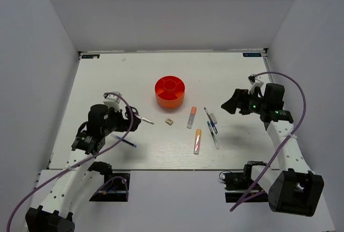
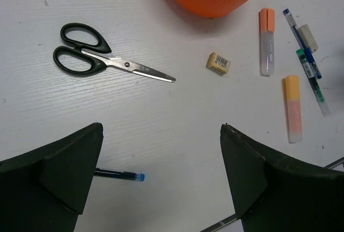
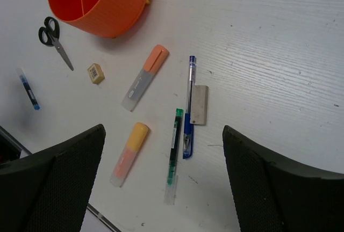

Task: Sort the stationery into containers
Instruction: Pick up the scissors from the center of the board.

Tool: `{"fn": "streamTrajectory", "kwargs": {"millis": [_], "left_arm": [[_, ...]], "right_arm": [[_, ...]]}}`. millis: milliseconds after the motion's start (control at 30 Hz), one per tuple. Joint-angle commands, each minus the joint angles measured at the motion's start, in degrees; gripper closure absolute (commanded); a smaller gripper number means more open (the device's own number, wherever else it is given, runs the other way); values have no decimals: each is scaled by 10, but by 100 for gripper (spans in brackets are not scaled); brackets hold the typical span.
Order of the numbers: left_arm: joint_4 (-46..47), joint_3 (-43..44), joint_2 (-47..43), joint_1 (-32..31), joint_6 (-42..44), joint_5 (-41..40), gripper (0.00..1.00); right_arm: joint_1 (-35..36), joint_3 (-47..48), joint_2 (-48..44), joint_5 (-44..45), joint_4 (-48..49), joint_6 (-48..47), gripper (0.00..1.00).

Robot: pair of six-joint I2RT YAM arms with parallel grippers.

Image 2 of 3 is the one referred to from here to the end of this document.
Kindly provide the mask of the black handled scissors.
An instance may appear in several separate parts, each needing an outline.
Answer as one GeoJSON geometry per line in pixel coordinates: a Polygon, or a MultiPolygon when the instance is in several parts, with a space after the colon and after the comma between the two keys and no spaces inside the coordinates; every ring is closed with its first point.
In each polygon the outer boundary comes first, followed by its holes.
{"type": "Polygon", "coordinates": [[[128,73],[133,73],[136,75],[156,79],[159,81],[165,81],[169,83],[176,82],[176,78],[167,75],[163,72],[160,72],[143,64],[139,64],[134,61],[126,60],[122,57],[115,56],[112,53],[110,46],[103,38],[103,36],[94,28],[86,24],[67,23],[62,26],[60,30],[60,37],[64,43],[72,45],[74,47],[57,47],[53,52],[53,60],[61,70],[70,75],[78,77],[87,77],[100,73],[104,71],[107,67],[113,67],[128,73]],[[91,45],[67,37],[67,33],[71,30],[85,31],[87,33],[90,33],[97,39],[97,43],[95,45],[91,45]],[[76,71],[69,69],[66,66],[64,66],[59,60],[59,55],[62,54],[79,58],[89,63],[90,68],[85,71],[76,71]]]}

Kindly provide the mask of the green gel pen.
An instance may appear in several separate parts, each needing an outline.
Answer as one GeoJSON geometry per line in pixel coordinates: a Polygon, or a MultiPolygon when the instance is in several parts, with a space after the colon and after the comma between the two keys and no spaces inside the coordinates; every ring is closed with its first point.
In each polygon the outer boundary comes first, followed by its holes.
{"type": "Polygon", "coordinates": [[[320,86],[317,82],[317,79],[316,79],[316,77],[315,77],[315,75],[311,69],[310,64],[308,63],[308,61],[306,59],[306,56],[305,56],[303,50],[302,49],[297,50],[296,54],[299,58],[299,61],[301,62],[302,66],[303,66],[303,69],[306,73],[309,84],[312,88],[312,91],[315,95],[315,98],[317,100],[317,103],[320,107],[320,110],[321,110],[323,116],[326,117],[326,116],[330,115],[331,112],[330,112],[329,107],[326,103],[325,97],[324,97],[324,95],[320,89],[320,86]]]}

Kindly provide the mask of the white eraser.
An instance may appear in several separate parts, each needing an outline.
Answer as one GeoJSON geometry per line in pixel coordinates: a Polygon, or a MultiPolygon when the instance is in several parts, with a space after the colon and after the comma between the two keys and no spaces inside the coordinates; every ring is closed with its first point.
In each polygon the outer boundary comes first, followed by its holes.
{"type": "Polygon", "coordinates": [[[315,38],[314,38],[308,24],[301,26],[298,30],[299,30],[301,37],[303,38],[307,48],[311,51],[311,53],[316,52],[319,49],[319,47],[318,47],[317,42],[315,41],[315,38]]]}

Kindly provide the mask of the blue gel pen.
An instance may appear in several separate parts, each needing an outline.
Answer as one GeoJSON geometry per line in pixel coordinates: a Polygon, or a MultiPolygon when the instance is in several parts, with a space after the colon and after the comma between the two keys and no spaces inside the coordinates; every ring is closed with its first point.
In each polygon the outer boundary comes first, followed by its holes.
{"type": "Polygon", "coordinates": [[[292,32],[293,32],[293,34],[294,34],[298,44],[300,45],[301,49],[303,50],[303,53],[304,53],[309,65],[313,71],[313,74],[315,75],[315,77],[317,79],[321,79],[322,78],[321,72],[320,72],[320,70],[316,64],[316,61],[315,61],[310,49],[306,45],[305,40],[302,38],[301,33],[299,31],[299,27],[297,26],[291,12],[289,11],[289,9],[285,9],[283,11],[283,14],[284,14],[292,32]]]}

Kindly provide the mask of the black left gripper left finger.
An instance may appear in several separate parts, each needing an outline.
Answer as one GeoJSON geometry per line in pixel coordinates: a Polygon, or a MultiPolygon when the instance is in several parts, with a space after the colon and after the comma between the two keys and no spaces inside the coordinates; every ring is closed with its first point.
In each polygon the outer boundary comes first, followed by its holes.
{"type": "Polygon", "coordinates": [[[103,143],[93,123],[1,161],[1,231],[74,231],[103,143]]]}

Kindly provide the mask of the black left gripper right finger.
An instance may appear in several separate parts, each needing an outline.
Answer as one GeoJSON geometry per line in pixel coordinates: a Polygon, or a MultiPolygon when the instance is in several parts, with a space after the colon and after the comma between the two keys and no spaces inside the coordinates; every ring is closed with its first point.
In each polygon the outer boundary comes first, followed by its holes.
{"type": "Polygon", "coordinates": [[[220,145],[244,231],[343,231],[343,173],[309,164],[222,125],[220,145]]]}

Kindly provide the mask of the orange cap highlighter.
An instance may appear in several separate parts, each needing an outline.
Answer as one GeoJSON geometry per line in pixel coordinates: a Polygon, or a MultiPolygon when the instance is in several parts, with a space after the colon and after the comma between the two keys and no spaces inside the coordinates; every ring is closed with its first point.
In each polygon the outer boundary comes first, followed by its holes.
{"type": "Polygon", "coordinates": [[[275,71],[274,31],[275,11],[263,8],[260,18],[260,74],[269,77],[275,71]]]}

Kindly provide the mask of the tan barcode eraser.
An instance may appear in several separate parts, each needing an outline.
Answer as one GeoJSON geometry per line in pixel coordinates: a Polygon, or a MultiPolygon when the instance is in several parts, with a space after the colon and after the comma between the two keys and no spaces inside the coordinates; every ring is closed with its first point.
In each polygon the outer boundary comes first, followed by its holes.
{"type": "Polygon", "coordinates": [[[206,67],[219,75],[226,75],[230,68],[231,62],[226,58],[213,52],[209,55],[206,67]]]}

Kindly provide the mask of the dark blue refill pen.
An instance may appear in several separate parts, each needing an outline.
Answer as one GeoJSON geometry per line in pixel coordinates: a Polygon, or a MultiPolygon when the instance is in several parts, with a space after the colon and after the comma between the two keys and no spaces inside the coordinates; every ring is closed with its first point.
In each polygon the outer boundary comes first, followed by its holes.
{"type": "Polygon", "coordinates": [[[95,176],[117,178],[123,180],[133,180],[143,182],[145,180],[145,175],[143,173],[134,173],[127,171],[114,171],[96,168],[94,172],[95,176]]]}

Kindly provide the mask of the yellow cap highlighter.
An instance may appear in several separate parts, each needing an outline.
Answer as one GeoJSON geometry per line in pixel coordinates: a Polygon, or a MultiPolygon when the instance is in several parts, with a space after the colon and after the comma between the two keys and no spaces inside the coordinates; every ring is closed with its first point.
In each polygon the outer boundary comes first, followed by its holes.
{"type": "Polygon", "coordinates": [[[290,75],[283,79],[288,122],[288,140],[290,143],[303,139],[302,116],[300,106],[299,77],[290,75]]]}

